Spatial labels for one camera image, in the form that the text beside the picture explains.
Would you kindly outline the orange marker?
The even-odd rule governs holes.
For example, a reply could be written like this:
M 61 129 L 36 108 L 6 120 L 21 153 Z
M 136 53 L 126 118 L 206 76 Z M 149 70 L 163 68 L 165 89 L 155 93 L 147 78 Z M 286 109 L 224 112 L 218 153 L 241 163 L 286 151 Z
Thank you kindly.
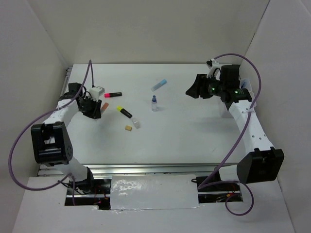
M 105 102 L 105 103 L 103 104 L 103 106 L 101 107 L 101 114 L 104 113 L 104 111 L 108 108 L 108 106 L 109 106 L 109 103 L 107 103 L 107 102 Z

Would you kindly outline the pink highlighter marker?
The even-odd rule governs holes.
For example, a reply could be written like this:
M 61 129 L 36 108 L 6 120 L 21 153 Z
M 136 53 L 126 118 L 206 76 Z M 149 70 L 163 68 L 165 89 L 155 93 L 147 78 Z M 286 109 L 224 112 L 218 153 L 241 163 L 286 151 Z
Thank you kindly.
M 113 93 L 105 93 L 105 98 L 113 98 L 113 97 L 120 97 L 122 96 L 122 92 L 113 92 Z

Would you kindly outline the yellow highlighter marker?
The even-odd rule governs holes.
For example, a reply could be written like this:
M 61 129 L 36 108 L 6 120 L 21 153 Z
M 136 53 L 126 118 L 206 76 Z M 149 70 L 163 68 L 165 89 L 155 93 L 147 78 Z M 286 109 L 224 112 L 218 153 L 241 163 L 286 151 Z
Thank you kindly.
M 117 106 L 117 110 L 129 119 L 131 119 L 133 117 L 133 115 L 130 112 L 128 112 L 127 110 L 125 110 L 122 106 Z

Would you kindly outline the light blue highlighter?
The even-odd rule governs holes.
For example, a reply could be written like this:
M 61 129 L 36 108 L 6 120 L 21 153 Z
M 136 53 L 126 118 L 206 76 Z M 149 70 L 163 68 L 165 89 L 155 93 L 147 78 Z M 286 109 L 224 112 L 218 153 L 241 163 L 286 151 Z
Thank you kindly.
M 160 87 L 162 87 L 163 85 L 165 85 L 167 83 L 167 81 L 165 79 L 161 80 L 159 83 L 157 83 L 156 85 L 154 85 L 152 88 L 151 88 L 151 91 L 156 91 L 158 90 Z

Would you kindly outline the clear tape roll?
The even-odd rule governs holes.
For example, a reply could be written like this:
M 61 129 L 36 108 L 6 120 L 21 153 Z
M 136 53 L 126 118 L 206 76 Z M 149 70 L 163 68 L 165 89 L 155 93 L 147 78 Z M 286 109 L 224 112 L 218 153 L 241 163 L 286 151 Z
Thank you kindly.
M 136 118 L 131 118 L 132 122 L 133 122 L 133 125 L 136 129 L 139 129 L 140 128 L 140 122 L 136 119 Z

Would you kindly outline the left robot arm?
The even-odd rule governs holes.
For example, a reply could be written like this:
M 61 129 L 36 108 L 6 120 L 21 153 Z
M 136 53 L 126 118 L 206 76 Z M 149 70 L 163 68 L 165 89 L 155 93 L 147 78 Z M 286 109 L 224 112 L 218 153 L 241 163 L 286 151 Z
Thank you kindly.
M 59 98 L 56 111 L 42 124 L 31 127 L 35 161 L 68 175 L 70 187 L 84 194 L 92 193 L 96 182 L 90 168 L 74 158 L 67 127 L 78 112 L 90 119 L 100 119 L 103 93 L 104 88 L 99 86 L 86 91 L 82 84 L 70 83 L 68 92 Z

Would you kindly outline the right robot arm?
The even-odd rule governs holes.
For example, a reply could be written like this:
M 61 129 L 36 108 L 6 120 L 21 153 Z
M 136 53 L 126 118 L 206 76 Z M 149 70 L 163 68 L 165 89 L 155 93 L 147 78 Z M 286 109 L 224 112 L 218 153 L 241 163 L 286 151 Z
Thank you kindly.
M 252 105 L 253 98 L 241 88 L 238 65 L 212 66 L 208 74 L 197 74 L 186 95 L 197 99 L 217 96 L 233 116 L 244 142 L 246 156 L 237 164 L 240 182 L 274 181 L 284 161 L 281 149 L 275 149 L 267 138 Z

